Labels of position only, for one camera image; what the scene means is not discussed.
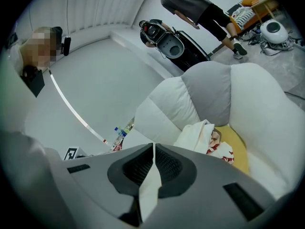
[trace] gray cushion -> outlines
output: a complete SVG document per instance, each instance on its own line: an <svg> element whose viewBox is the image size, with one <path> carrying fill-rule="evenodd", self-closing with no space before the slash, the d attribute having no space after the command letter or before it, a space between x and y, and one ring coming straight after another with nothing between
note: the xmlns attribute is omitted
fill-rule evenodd
<svg viewBox="0 0 305 229"><path fill-rule="evenodd" d="M201 120L215 126L229 123L231 66L209 61L194 65L182 79Z"/></svg>

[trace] white cloth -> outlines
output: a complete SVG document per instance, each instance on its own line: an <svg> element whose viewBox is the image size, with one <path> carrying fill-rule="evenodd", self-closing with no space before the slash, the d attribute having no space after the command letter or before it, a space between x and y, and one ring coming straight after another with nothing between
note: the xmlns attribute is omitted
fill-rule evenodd
<svg viewBox="0 0 305 229"><path fill-rule="evenodd" d="M0 129L15 132L23 130L36 98L17 74L11 57L5 50L0 57Z"/></svg>
<svg viewBox="0 0 305 229"><path fill-rule="evenodd" d="M186 125L174 146L214 156L232 164L234 162L234 154L230 145L223 142L218 147L210 147L214 127L215 125L207 120L194 125Z"/></svg>
<svg viewBox="0 0 305 229"><path fill-rule="evenodd" d="M20 53L20 45L15 44L9 49L9 61L14 66L15 71L18 75L22 75L23 70L23 59Z"/></svg>
<svg viewBox="0 0 305 229"><path fill-rule="evenodd" d="M139 188L139 204L142 221L146 221L158 204L161 176L155 164L155 144L153 145L153 165Z"/></svg>
<svg viewBox="0 0 305 229"><path fill-rule="evenodd" d="M255 16L253 10L249 7L238 8L233 14L232 18L238 24L241 30L244 29L244 25Z"/></svg>

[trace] sneaker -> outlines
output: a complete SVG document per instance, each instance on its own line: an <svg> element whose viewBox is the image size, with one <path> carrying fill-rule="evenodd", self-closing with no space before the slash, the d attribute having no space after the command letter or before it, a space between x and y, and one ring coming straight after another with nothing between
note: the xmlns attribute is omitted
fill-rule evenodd
<svg viewBox="0 0 305 229"><path fill-rule="evenodd" d="M234 53L234 54L233 54L233 57L234 57L235 59L241 59L241 58L242 58L242 56L240 55L239 52Z"/></svg>
<svg viewBox="0 0 305 229"><path fill-rule="evenodd" d="M247 50L242 46L242 44L237 40L233 39L234 48L236 48L240 55L247 55Z"/></svg>

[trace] orange cushion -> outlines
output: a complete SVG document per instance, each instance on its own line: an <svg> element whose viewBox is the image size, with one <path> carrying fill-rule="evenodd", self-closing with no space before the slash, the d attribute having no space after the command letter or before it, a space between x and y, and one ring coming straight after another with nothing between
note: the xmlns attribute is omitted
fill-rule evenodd
<svg viewBox="0 0 305 229"><path fill-rule="evenodd" d="M252 6L253 4L257 3L258 0L243 0L242 5L243 6Z"/></svg>
<svg viewBox="0 0 305 229"><path fill-rule="evenodd" d="M216 127L216 129L221 133L221 141L226 142L233 149L234 162L233 166L237 169L243 171L247 175L249 173L249 161L247 150L244 142L239 137L239 135L228 125Z"/></svg>

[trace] black grille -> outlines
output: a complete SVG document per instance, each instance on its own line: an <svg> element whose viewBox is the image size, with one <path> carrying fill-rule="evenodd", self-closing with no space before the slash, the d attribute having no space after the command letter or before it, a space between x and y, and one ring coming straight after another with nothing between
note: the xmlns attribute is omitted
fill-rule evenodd
<svg viewBox="0 0 305 229"><path fill-rule="evenodd" d="M161 149L156 152L156 161L162 184L175 179L182 171L182 163Z"/></svg>
<svg viewBox="0 0 305 229"><path fill-rule="evenodd" d="M138 186L142 184L153 165L151 154L151 150L147 149L145 152L123 165L124 175Z"/></svg>

